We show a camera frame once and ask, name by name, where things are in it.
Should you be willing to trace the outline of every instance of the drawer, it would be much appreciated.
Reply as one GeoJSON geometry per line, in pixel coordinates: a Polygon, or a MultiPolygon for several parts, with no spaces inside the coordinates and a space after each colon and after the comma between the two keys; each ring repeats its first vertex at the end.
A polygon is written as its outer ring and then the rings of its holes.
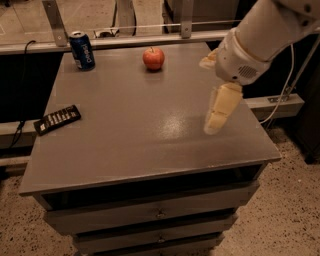
{"type": "Polygon", "coordinates": [[[144,244],[165,244],[169,241],[222,232],[229,229],[237,215],[217,216],[215,213],[191,215],[152,222],[148,225],[131,225],[125,228],[90,232],[74,240],[74,245],[83,254],[110,251],[144,244]]]}
{"type": "Polygon", "coordinates": [[[48,212],[46,222],[60,234],[78,234],[93,230],[174,218],[245,205],[259,187],[258,181],[234,184],[213,192],[180,198],[111,207],[95,205],[79,209],[48,212]]]}
{"type": "Polygon", "coordinates": [[[94,253],[94,256],[174,256],[177,253],[195,253],[218,246],[224,236],[220,233],[174,240],[170,244],[136,246],[109,252],[94,253]]]}

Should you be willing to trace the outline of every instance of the cable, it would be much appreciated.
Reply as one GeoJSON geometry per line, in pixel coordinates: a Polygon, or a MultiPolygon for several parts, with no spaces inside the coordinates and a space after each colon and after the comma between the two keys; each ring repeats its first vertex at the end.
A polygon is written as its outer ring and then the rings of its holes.
{"type": "Polygon", "coordinates": [[[265,122],[268,122],[273,117],[273,115],[276,113],[276,111],[278,110],[278,107],[281,104],[282,97],[284,95],[284,92],[286,91],[287,85],[289,83],[289,80],[291,78],[291,75],[292,75],[292,72],[293,72],[293,69],[294,69],[294,49],[293,49],[293,45],[292,44],[290,46],[291,46],[291,69],[290,69],[289,75],[288,75],[287,80],[286,80],[286,82],[285,82],[285,84],[283,86],[283,89],[282,89],[282,92],[280,94],[280,97],[279,97],[279,100],[277,102],[277,105],[274,107],[274,109],[271,112],[271,114],[265,120],[261,121],[260,124],[264,124],[265,122]]]}
{"type": "MultiPolygon", "coordinates": [[[[25,77],[25,74],[26,74],[26,63],[27,63],[27,51],[28,51],[28,46],[30,44],[33,44],[35,43],[36,41],[35,40],[31,40],[29,41],[26,46],[24,47],[24,56],[23,56],[23,70],[22,70],[22,75],[21,75],[21,79],[20,79],[20,86],[22,87],[22,97],[23,97],[23,94],[24,94],[24,87],[23,87],[23,82],[24,82],[24,77],[25,77]]],[[[17,127],[17,130],[16,132],[14,133],[13,135],[13,138],[12,138],[12,141],[11,141],[11,144],[8,148],[6,149],[10,149],[12,148],[20,139],[21,135],[22,135],[22,129],[23,129],[23,126],[26,122],[26,120],[24,120],[25,118],[23,118],[23,114],[24,114],[24,99],[22,99],[22,102],[21,102],[21,108],[20,108],[20,116],[19,116],[19,125],[17,127]]]]}

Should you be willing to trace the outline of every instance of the black cable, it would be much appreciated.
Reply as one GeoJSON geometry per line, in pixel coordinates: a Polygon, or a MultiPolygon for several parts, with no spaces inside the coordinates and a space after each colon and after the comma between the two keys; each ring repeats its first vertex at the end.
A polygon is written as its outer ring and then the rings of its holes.
{"type": "Polygon", "coordinates": [[[20,139],[20,137],[22,135],[23,126],[24,126],[24,124],[26,122],[25,118],[23,117],[23,114],[24,114],[24,103],[25,103],[24,98],[23,98],[23,95],[24,95],[23,83],[24,83],[24,77],[25,77],[25,74],[26,74],[28,46],[30,44],[35,43],[35,42],[36,42],[35,40],[31,40],[24,47],[23,70],[22,70],[22,76],[21,76],[21,79],[20,79],[20,87],[22,89],[22,102],[21,102],[21,109],[20,109],[19,125],[17,127],[17,130],[16,130],[15,134],[13,135],[13,138],[12,138],[10,146],[8,148],[6,148],[6,149],[12,148],[19,141],[19,139],[20,139]]]}

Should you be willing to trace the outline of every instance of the gray tabletop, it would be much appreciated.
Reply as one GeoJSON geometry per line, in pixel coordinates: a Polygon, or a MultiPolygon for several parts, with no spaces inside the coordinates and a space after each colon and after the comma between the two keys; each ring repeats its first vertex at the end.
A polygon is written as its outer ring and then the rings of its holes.
{"type": "Polygon", "coordinates": [[[78,71],[65,54],[47,113],[75,104],[82,119],[38,137],[20,194],[102,186],[278,160],[280,154],[241,102],[223,130],[203,131],[210,92],[221,84],[198,66],[205,43],[161,46],[164,66],[149,72],[145,48],[94,52],[78,71]]]}

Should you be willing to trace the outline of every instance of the white cable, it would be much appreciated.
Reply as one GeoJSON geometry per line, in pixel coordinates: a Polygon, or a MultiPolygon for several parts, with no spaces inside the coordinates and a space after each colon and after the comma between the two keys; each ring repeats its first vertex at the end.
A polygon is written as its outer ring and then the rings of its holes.
{"type": "Polygon", "coordinates": [[[287,88],[288,82],[289,82],[289,80],[291,78],[291,75],[292,75],[292,72],[293,72],[293,69],[294,69],[294,49],[293,49],[293,45],[292,44],[290,46],[291,46],[291,70],[290,70],[290,73],[288,75],[287,81],[283,86],[283,89],[282,89],[282,92],[281,92],[280,97],[278,99],[277,105],[274,107],[274,109],[271,112],[271,114],[265,120],[261,121],[260,124],[264,124],[265,122],[269,121],[273,117],[273,115],[276,113],[276,111],[278,110],[278,107],[281,104],[281,100],[282,100],[283,94],[284,94],[284,92],[285,92],[285,90],[287,88]]]}

